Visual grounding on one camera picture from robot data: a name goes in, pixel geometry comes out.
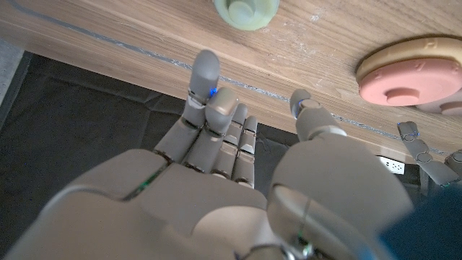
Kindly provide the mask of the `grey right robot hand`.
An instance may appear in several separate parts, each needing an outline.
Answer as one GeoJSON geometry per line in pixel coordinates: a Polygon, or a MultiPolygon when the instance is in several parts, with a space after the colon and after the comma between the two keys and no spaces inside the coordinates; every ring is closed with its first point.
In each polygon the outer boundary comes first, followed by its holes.
{"type": "Polygon", "coordinates": [[[382,231],[412,211],[401,182],[305,90],[298,142],[267,194],[254,187],[256,119],[196,57],[182,116],[58,192],[8,259],[389,259],[382,231]]]}

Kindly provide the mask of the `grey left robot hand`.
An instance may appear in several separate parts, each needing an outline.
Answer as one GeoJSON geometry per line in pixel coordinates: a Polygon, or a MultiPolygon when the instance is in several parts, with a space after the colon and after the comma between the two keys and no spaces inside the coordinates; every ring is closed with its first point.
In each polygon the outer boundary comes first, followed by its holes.
{"type": "Polygon", "coordinates": [[[405,147],[417,165],[438,185],[461,185],[461,150],[445,158],[436,160],[430,154],[427,144],[419,138],[417,125],[412,121],[397,124],[398,132],[405,147]]]}

